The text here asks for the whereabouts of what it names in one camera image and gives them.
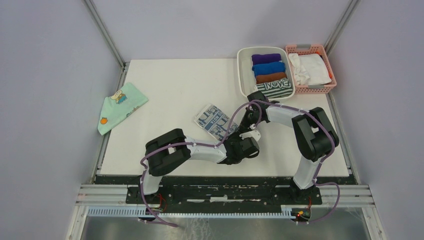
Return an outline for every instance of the black and white striped cloth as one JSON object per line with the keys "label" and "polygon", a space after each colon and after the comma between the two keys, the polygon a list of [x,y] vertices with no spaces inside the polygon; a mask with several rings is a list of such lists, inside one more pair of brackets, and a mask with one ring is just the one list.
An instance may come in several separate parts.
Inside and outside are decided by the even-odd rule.
{"label": "black and white striped cloth", "polygon": [[287,78],[256,84],[255,88],[269,99],[287,97],[294,91],[292,83]]}

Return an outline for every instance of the white basket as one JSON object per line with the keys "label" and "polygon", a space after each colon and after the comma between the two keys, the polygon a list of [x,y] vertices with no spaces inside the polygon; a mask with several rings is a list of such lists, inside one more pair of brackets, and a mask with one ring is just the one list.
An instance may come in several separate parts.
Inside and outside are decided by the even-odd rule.
{"label": "white basket", "polygon": [[293,83],[292,69],[289,64],[289,58],[287,57],[286,51],[279,47],[274,46],[252,46],[245,47],[237,53],[237,72],[238,72],[238,86],[243,96],[247,97],[249,94],[255,92],[256,78],[252,71],[252,55],[254,54],[280,54],[281,60],[285,65],[285,74],[287,79],[293,86],[293,92],[289,96],[270,98],[270,101],[277,100],[282,101],[291,98],[295,94],[295,85]]}

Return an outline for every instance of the white wall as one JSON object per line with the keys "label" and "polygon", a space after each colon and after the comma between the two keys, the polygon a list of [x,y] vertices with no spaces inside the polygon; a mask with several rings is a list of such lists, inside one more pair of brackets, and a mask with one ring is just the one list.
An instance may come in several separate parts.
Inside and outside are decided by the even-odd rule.
{"label": "white wall", "polygon": [[349,0],[94,0],[125,61],[324,44]]}
{"label": "white wall", "polygon": [[390,240],[423,239],[423,9],[362,1],[330,56],[342,126]]}
{"label": "white wall", "polygon": [[82,1],[0,2],[0,239],[64,239],[119,70]]}

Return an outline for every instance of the white cloth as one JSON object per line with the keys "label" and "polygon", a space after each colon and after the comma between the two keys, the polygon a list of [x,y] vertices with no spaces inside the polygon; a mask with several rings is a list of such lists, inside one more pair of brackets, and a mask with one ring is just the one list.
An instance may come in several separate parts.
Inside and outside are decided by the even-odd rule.
{"label": "white cloth", "polygon": [[324,85],[332,81],[320,55],[314,53],[299,56],[297,53],[290,53],[288,58],[294,67],[294,79],[297,84]]}
{"label": "white cloth", "polygon": [[288,59],[290,59],[291,65],[293,65],[294,80],[297,85],[307,85],[311,77],[305,67],[301,64],[299,55],[297,53],[290,53],[288,55]]}

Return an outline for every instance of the plastic basket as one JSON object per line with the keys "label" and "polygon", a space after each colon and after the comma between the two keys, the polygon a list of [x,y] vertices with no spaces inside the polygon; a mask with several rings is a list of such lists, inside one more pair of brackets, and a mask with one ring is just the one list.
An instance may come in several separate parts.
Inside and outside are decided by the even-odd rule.
{"label": "plastic basket", "polygon": [[[287,54],[299,55],[318,53],[322,56],[322,60],[324,61],[329,73],[328,76],[331,78],[331,82],[325,85],[298,85],[294,80],[294,87],[296,88],[295,94],[327,94],[337,85],[333,70],[330,66],[329,58],[327,57],[326,51],[324,50],[324,46],[321,44],[287,45],[285,46],[285,51]],[[293,71],[293,66],[291,63],[290,66],[290,69]]]}
{"label": "plastic basket", "polygon": [[[281,60],[285,64],[285,74],[287,79],[293,84],[294,80],[292,71],[289,65],[289,58],[287,57],[284,49],[275,46],[251,46],[245,47],[237,53],[237,73],[238,73],[238,86],[243,96],[247,97],[249,94],[255,91],[256,79],[254,72],[252,71],[252,55],[254,54],[280,54]],[[270,98],[270,101],[276,100],[284,102],[291,98],[295,94],[295,90],[288,96]]]}

